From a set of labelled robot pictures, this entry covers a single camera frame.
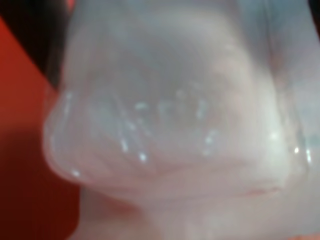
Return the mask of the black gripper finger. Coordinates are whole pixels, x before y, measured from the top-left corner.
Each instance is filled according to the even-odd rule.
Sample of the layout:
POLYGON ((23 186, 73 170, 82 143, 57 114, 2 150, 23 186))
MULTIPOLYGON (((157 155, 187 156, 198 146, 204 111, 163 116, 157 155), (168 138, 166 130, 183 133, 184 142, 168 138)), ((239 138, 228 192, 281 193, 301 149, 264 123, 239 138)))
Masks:
POLYGON ((71 0, 2 0, 0 16, 51 86, 60 84, 71 0))

